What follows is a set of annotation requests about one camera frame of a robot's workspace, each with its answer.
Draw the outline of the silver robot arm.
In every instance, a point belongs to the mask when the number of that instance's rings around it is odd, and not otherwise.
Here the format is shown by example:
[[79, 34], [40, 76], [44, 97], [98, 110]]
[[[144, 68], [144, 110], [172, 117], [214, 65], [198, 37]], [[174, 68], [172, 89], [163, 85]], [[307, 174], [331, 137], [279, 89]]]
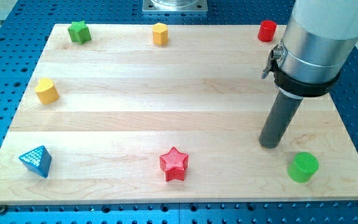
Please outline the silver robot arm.
[[325, 95], [357, 41], [358, 0], [297, 0], [262, 77], [273, 73], [276, 86], [295, 97]]

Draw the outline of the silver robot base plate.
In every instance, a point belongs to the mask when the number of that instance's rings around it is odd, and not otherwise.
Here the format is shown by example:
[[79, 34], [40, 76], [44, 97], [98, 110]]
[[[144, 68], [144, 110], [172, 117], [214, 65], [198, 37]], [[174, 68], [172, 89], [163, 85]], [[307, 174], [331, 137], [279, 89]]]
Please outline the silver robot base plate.
[[143, 12], [207, 12], [207, 0], [143, 0]]

